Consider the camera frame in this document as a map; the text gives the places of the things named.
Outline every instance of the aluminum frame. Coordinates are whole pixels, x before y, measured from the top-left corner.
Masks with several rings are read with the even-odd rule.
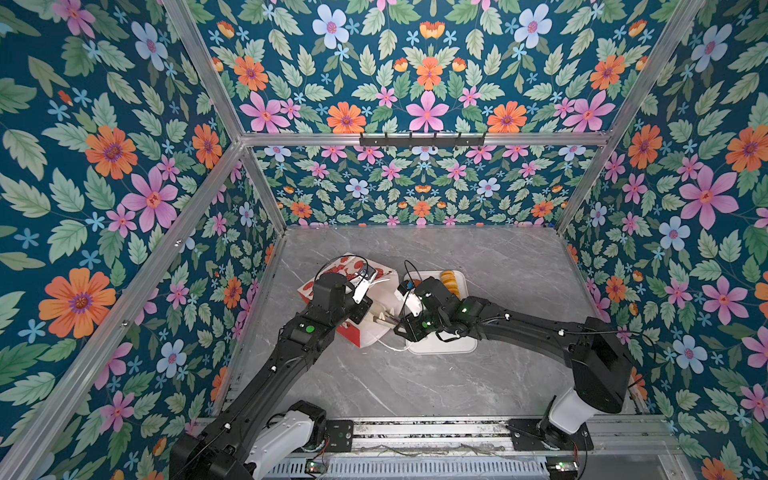
[[[0,478],[25,480],[48,454],[70,419],[91,391],[99,372],[125,337],[144,303],[168,271],[179,246],[192,234],[200,217],[210,206],[220,185],[240,158],[242,147],[230,146],[210,171],[195,195],[168,229],[157,248],[144,262],[109,314],[69,366],[37,415],[0,462]]]
[[[661,70],[677,49],[685,32],[693,24],[696,13],[704,7],[704,2],[705,0],[680,0],[680,3],[675,7],[669,22],[664,26],[664,30],[659,35],[658,40],[656,40],[653,50],[648,55],[648,63],[646,63],[645,68],[637,77],[637,81],[632,86],[629,95],[621,104],[619,112],[614,117],[613,122],[611,122],[611,127],[608,130],[607,144],[598,150],[592,158],[587,171],[584,172],[574,193],[568,199],[568,206],[555,225],[555,229],[558,232],[565,232],[578,209],[586,201],[589,191],[600,177],[605,164],[619,145],[624,132],[630,127],[643,101],[656,84]]]

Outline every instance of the light blue flower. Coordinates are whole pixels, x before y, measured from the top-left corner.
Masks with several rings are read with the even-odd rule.
[[[139,360],[139,356],[136,355],[136,358],[128,362],[128,367],[129,367],[128,374],[130,375],[131,373],[138,372],[139,366],[141,366],[142,363],[144,363],[144,361]]]
[[[419,40],[419,31],[418,30],[409,31],[408,32],[408,38],[406,38],[406,41],[409,41],[411,43],[411,46],[419,43],[420,42],[420,40]]]
[[[96,258],[98,256],[98,250],[94,250],[92,252],[88,252],[87,250],[81,250],[80,253],[83,254],[83,257],[85,257],[85,260],[80,260],[80,263],[78,265],[80,266],[88,266],[89,270],[94,269],[94,263],[97,265],[101,263],[101,260]]]
[[[453,45],[453,42],[456,41],[456,30],[454,31],[446,31],[445,32],[445,38],[442,39],[443,43],[447,43],[450,47]]]
[[[165,76],[171,77],[174,80],[176,79],[176,74],[178,73],[176,70],[174,70],[174,64],[168,63],[167,61],[163,62],[163,65],[165,65]]]
[[[72,88],[72,91],[74,92],[74,98],[72,100],[76,104],[83,104],[83,107],[87,107],[88,104],[93,101],[88,98],[88,90],[78,90],[77,88]]]
[[[114,13],[112,14],[120,23],[128,23],[128,16],[120,10],[118,7],[114,8]]]
[[[32,233],[28,228],[24,229],[23,235],[21,235],[20,233],[17,233],[16,235],[13,236],[14,240],[24,242],[22,243],[22,248],[24,250],[27,250],[30,245],[32,245],[33,247],[36,247],[37,245],[39,245],[39,243],[35,241],[35,239],[38,237],[40,237],[39,233]]]
[[[51,115],[56,115],[56,119],[61,121],[64,118],[69,118],[69,114],[67,113],[67,105],[62,105],[59,107],[55,101],[49,100],[48,103],[51,105],[51,108],[48,109],[48,113]]]
[[[354,20],[350,19],[349,24],[344,25],[344,28],[349,30],[349,33],[359,33],[360,32],[360,23],[355,22]]]
[[[128,453],[128,461],[123,464],[123,468],[127,468],[128,470],[133,470],[134,466],[136,466],[139,462],[139,452],[130,452]]]
[[[107,384],[107,388],[110,392],[114,393],[117,389],[120,388],[120,379],[113,375],[112,381]]]
[[[345,47],[344,45],[339,44],[338,48],[333,52],[333,54],[337,57],[341,57],[341,60],[349,58],[349,47]]]
[[[18,333],[19,336],[27,337],[27,343],[34,343],[37,337],[45,336],[45,332],[43,331],[45,322],[35,323],[33,319],[29,319],[27,325],[29,325],[28,329],[23,329]]]
[[[85,223],[87,223],[88,225],[91,225],[91,230],[95,232],[100,228],[104,228],[104,217],[100,217],[99,214],[94,212],[91,215],[91,218],[85,219]]]
[[[240,40],[246,41],[249,38],[249,33],[249,31],[243,30],[243,27],[237,27],[237,36],[240,37]]]
[[[221,38],[221,32],[218,30],[209,30],[208,34],[210,35],[210,40],[215,41],[216,45],[221,45],[221,42],[224,41],[224,39]]]

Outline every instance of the white tray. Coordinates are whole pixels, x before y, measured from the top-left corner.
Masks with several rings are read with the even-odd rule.
[[[425,279],[429,276],[435,277],[437,280],[440,280],[440,273],[444,272],[444,270],[420,270],[418,272],[411,272],[411,276],[414,280],[419,278],[419,275],[421,275],[422,279]],[[458,270],[453,270],[454,275],[456,276],[456,284],[458,286],[458,293],[461,298],[466,298],[469,293],[467,292],[467,279],[464,277],[464,273],[461,273]],[[456,335],[451,335],[449,333],[441,333],[440,336],[444,339],[455,337]],[[427,335],[424,339],[410,343],[408,345],[408,351],[410,353],[415,353],[416,355],[442,355],[446,353],[470,353],[475,351],[475,349],[478,346],[477,339],[473,339],[472,337],[466,336],[462,339],[454,340],[452,342],[443,342],[439,338],[437,338],[437,335],[432,332],[429,335]]]

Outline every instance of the green leaf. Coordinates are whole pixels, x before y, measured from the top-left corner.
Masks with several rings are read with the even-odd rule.
[[[0,393],[0,402],[12,402],[13,406],[31,405],[51,393],[56,377],[48,372],[27,376],[13,383],[13,387]]]
[[[38,180],[43,179],[44,166],[48,164],[45,150],[38,139],[25,131],[6,130],[2,136],[2,145],[8,149],[11,158],[21,168],[28,168]]]
[[[73,213],[83,210],[85,197],[80,193],[80,189],[74,185],[74,182],[61,174],[58,168],[53,170],[53,183],[48,184],[48,186],[51,188],[51,196],[60,209]]]

